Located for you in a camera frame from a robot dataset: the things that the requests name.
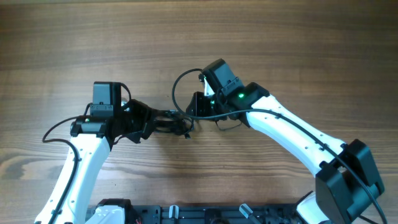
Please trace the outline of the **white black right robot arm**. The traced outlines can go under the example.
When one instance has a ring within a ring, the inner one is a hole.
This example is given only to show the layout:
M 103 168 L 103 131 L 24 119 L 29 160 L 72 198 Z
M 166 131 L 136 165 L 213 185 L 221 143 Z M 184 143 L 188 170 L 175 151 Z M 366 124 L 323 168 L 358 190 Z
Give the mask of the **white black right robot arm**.
M 194 94 L 187 114 L 211 121 L 239 120 L 276 141 L 314 176 L 315 191 L 295 209 L 303 221 L 353 223 L 374 205 L 382 222 L 387 222 L 376 200 L 384 193 L 384 184 L 365 143 L 355 139 L 347 144 L 319 131 L 262 86 L 244 85 L 223 59 L 200 69 L 198 78 L 204 90 Z

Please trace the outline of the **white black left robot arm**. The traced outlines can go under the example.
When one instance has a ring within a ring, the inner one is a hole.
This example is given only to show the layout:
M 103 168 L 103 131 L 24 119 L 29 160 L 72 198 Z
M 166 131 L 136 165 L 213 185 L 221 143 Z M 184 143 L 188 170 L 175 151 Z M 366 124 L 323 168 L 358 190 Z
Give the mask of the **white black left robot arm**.
M 116 138 L 138 144 L 154 130 L 156 110 L 129 99 L 122 102 L 120 82 L 94 82 L 93 101 L 83 115 L 72 117 L 68 156 L 53 192 L 36 223 L 134 223 L 130 200 L 105 199 L 86 216 L 91 194 Z

